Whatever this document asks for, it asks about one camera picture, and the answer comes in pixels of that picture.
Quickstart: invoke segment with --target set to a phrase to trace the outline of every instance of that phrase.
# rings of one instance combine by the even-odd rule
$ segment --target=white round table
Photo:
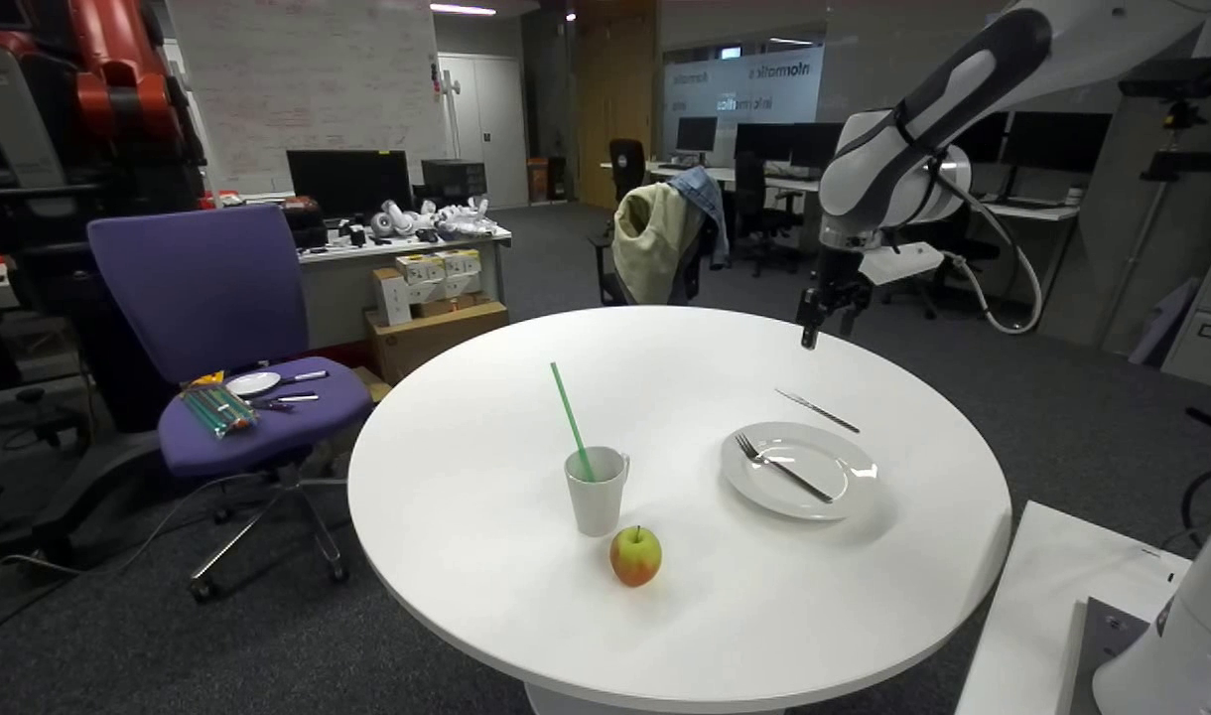
[[[632,455],[624,522],[663,538],[649,586],[575,533],[572,431]],[[853,419],[878,455],[861,520],[808,522],[748,505],[724,438],[753,419]],[[523,677],[535,712],[779,712],[882,684],[993,586],[1008,489],[984,438],[925,381],[800,324],[624,304],[473,336],[404,375],[351,465],[363,549],[442,638]]]

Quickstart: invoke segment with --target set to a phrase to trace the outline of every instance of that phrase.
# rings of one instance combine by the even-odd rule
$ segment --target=apple
[[[652,526],[632,522],[613,534],[613,570],[621,585],[638,586],[659,570],[659,538]]]

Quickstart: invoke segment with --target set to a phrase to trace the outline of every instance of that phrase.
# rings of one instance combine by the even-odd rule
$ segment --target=white plate
[[[266,369],[258,369],[258,371],[239,371],[239,375],[228,381],[228,389],[239,394],[239,398],[266,394],[266,389],[276,389],[276,386],[281,386],[281,371],[266,371]]]
[[[779,467],[748,462],[734,439],[739,431],[749,438],[765,462],[781,462],[813,489],[824,489],[829,505],[800,489]],[[724,439],[724,475],[760,507],[781,512],[792,520],[847,520],[874,495],[869,481],[878,481],[878,462],[839,431],[800,419],[764,419],[739,431],[727,431]]]

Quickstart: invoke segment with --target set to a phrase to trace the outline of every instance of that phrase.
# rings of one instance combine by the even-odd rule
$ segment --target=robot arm
[[[861,250],[882,227],[941,214],[949,193],[910,181],[922,161],[981,115],[1049,91],[1113,79],[1211,17],[1211,0],[1025,0],[1002,13],[955,58],[944,58],[895,109],[847,120],[835,161],[824,173],[824,258],[802,292],[802,345],[835,312],[857,312],[865,285]]]

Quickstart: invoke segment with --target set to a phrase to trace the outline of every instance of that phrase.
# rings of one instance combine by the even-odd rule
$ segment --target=green straw
[[[593,467],[593,462],[587,462],[587,446],[580,439],[580,430],[575,430],[575,415],[572,415],[572,402],[569,402],[569,389],[565,389],[565,375],[562,375],[562,365],[555,365],[555,362],[552,362],[552,371],[555,371],[562,405],[565,405],[565,414],[569,414],[569,430],[572,430],[572,439],[575,439],[580,471],[585,471],[587,481],[595,481],[595,467]]]

